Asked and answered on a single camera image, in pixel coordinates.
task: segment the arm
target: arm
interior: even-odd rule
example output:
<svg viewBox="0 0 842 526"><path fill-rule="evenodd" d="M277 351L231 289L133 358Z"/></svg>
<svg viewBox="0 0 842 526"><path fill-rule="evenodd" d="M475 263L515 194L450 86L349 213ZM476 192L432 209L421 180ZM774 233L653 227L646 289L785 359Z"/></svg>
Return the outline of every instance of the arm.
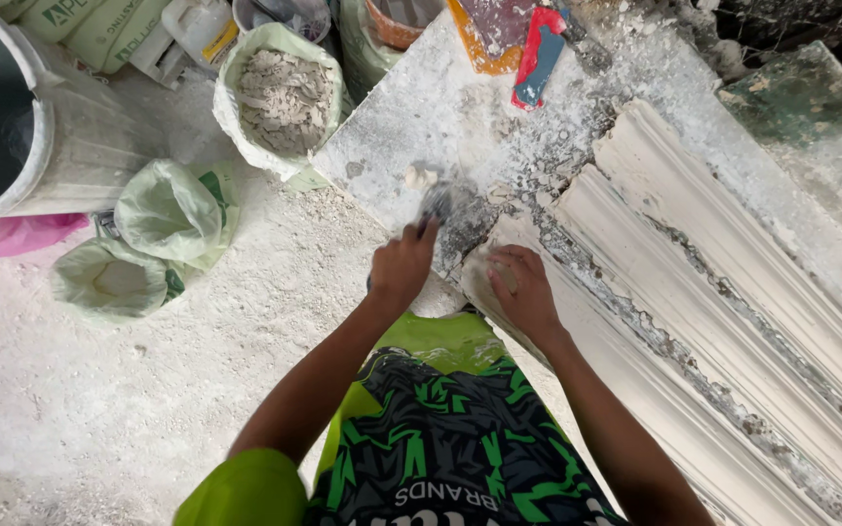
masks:
<svg viewBox="0 0 842 526"><path fill-rule="evenodd" d="M489 260L509 267L515 276L517 289L512 293L495 269L487 271L505 315L554 367L580 434L632 524L712 526L710 514L681 472L593 373L561 325L541 257L506 245Z"/></svg>
<svg viewBox="0 0 842 526"><path fill-rule="evenodd" d="M421 238L405 226L402 239L375 251L372 289L339 328L313 348L271 389L229 449L231 458L246 449L272 448L296 464L340 407L346 390L372 346L421 292L430 271L437 221Z"/></svg>

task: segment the finger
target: finger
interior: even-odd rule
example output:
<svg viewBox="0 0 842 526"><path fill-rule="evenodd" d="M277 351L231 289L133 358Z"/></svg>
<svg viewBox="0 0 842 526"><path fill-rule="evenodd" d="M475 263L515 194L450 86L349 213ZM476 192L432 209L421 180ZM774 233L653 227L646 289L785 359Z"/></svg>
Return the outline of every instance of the finger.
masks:
<svg viewBox="0 0 842 526"><path fill-rule="evenodd" d="M496 261L511 269L512 275L516 277L518 286L521 286L528 279L529 273L531 272L521 259L515 256L509 256L508 254L493 254L490 257L486 257L486 260Z"/></svg>
<svg viewBox="0 0 842 526"><path fill-rule="evenodd" d="M438 230L440 230L440 221L438 221L435 215L427 220L427 225L424 227L424 234L421 234L421 243L433 247L434 242L437 241Z"/></svg>
<svg viewBox="0 0 842 526"><path fill-rule="evenodd" d="M402 241L413 243L418 239L418 227L415 225L405 225L402 231Z"/></svg>
<svg viewBox="0 0 842 526"><path fill-rule="evenodd" d="M496 252L520 257L525 263L525 265L529 269L532 269L532 271L538 272L541 269L544 269L544 265L542 265L541 263L541 257L535 254L534 251L532 251L532 249L525 248L524 246L517 244L508 244L497 247Z"/></svg>
<svg viewBox="0 0 842 526"><path fill-rule="evenodd" d="M508 285L502 281L496 269L487 269L485 275L489 278L489 284L492 285L492 291L498 298L498 303L504 309L512 301L512 293L509 291Z"/></svg>

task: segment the person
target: person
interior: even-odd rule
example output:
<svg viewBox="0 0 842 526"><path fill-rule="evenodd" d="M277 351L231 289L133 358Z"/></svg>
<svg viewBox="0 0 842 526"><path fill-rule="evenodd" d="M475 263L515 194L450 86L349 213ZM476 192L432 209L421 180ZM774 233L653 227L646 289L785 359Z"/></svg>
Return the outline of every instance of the person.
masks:
<svg viewBox="0 0 842 526"><path fill-rule="evenodd" d="M436 220L376 250L366 298L267 395L175 526L626 524L484 319L406 312ZM541 257L497 248L505 315L547 357L635 525L712 525L681 472L581 357ZM329 423L313 495L298 466Z"/></svg>

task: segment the wrist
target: wrist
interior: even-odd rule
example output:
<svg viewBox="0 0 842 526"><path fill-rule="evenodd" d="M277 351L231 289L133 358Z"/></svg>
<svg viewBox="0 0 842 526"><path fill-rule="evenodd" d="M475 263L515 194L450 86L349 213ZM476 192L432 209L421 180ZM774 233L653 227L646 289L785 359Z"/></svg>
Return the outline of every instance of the wrist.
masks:
<svg viewBox="0 0 842 526"><path fill-rule="evenodd" d="M405 304L400 295L384 287L374 286L360 303L360 306L365 306L379 317L391 318L394 321L405 313L410 304L410 302Z"/></svg>
<svg viewBox="0 0 842 526"><path fill-rule="evenodd" d="M574 344L574 339L571 338L571 333L564 329L564 326L559 322L550 327L532 331L532 334L526 334L526 336L546 355L556 355L569 351L579 352Z"/></svg>

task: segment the concrete floor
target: concrete floor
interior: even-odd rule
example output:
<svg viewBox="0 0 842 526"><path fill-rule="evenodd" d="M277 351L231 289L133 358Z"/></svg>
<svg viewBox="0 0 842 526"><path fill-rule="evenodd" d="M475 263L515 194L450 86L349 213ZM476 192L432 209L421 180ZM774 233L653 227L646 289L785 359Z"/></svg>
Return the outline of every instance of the concrete floor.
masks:
<svg viewBox="0 0 842 526"><path fill-rule="evenodd" d="M52 300L48 269L91 228L0 259L0 524L169 524L271 387L358 304L388 237L342 192L288 193L242 162L209 112L211 82L176 95L146 82L120 83L163 120L173 158L235 159L240 227L213 270L125 327ZM432 276L413 309L441 316L462 302ZM591 460L554 376L504 339ZM308 481L319 448L301 468Z"/></svg>

